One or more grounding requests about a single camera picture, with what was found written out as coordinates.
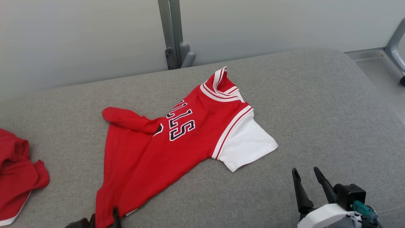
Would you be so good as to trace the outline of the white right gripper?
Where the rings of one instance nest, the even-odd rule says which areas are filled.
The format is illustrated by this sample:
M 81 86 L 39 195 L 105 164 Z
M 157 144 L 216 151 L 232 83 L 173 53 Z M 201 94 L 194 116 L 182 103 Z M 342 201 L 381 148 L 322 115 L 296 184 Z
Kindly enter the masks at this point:
M 336 203 L 337 195 L 328 179 L 318 167 L 314 167 L 318 183 L 322 186 L 328 203 Z M 298 228 L 361 228 L 361 216 L 356 211 L 346 211 L 337 204 L 326 204 L 314 210 L 313 202 L 308 198 L 302 179 L 296 168 L 292 169 L 293 183 L 297 208 L 299 213 L 308 213 L 300 222 Z

